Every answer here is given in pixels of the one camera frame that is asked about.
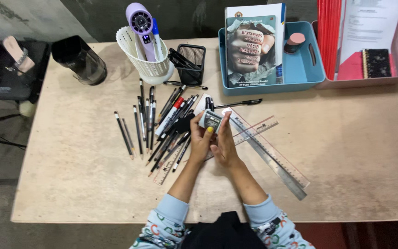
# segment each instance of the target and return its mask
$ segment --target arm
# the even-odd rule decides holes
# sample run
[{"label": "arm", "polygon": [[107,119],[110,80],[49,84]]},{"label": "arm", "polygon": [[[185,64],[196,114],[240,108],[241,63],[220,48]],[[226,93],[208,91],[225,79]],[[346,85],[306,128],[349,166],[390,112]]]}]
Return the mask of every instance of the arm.
[{"label": "arm", "polygon": [[211,145],[210,148],[216,161],[228,169],[229,177],[244,202],[251,228],[267,248],[310,248],[313,245],[294,229],[295,225],[287,214],[274,205],[271,196],[265,193],[239,159],[229,127],[230,115],[231,112],[225,113],[219,129],[218,145]]},{"label": "arm", "polygon": [[130,248],[175,248],[184,238],[184,220],[199,169],[207,156],[213,129],[202,129],[202,113],[190,122],[191,156],[158,207],[150,212],[147,224]]}]

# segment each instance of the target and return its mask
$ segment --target white pen holder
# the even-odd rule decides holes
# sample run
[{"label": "white pen holder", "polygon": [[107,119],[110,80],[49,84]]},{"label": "white pen holder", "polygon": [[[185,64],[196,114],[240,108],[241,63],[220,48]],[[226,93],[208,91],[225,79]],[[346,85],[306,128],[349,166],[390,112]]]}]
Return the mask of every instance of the white pen holder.
[{"label": "white pen holder", "polygon": [[174,65],[168,59],[168,49],[165,43],[161,40],[162,54],[164,59],[162,61],[148,62],[141,60],[138,57],[136,50],[135,33],[130,27],[126,26],[118,30],[116,33],[116,41],[118,42],[121,49],[127,54],[131,63],[135,65],[139,72],[139,76],[147,83],[151,85],[162,84],[164,81],[168,81],[173,75]]}]

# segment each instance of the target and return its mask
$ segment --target handheld fan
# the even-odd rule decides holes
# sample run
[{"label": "handheld fan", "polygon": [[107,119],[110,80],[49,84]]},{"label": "handheld fan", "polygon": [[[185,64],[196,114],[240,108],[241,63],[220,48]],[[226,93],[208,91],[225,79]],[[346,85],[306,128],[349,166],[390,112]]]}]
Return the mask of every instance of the handheld fan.
[{"label": "handheld fan", "polygon": [[144,5],[140,3],[130,3],[125,10],[125,16],[131,30],[135,32],[142,42],[147,61],[155,62],[154,45],[149,33],[153,29],[153,19]]}]

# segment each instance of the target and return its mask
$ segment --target black mesh pen holder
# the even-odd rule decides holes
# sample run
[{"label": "black mesh pen holder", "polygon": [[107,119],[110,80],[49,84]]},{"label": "black mesh pen holder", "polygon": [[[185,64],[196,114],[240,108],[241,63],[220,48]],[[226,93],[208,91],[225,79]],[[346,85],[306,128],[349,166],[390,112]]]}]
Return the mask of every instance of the black mesh pen holder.
[{"label": "black mesh pen holder", "polygon": [[193,67],[186,68],[175,66],[179,73],[180,82],[187,85],[202,85],[205,50],[203,46],[179,44],[177,52],[197,66],[196,69]]}]

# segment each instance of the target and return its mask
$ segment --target hand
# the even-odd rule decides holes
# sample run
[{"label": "hand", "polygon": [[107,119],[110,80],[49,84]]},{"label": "hand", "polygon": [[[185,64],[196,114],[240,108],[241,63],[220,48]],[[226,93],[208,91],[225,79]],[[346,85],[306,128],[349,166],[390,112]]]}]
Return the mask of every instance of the hand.
[{"label": "hand", "polygon": [[274,45],[274,37],[261,31],[238,29],[229,44],[233,71],[240,74],[255,72],[259,68],[260,57],[267,54]]},{"label": "hand", "polygon": [[218,163],[223,167],[233,167],[239,165],[240,159],[237,155],[236,145],[234,144],[233,134],[229,127],[229,116],[231,112],[226,112],[221,122],[218,132],[218,145],[210,145],[211,152]]},{"label": "hand", "polygon": [[204,129],[198,125],[203,111],[190,121],[191,129],[191,154],[188,161],[202,164],[210,148],[210,139],[213,137],[213,127]]}]

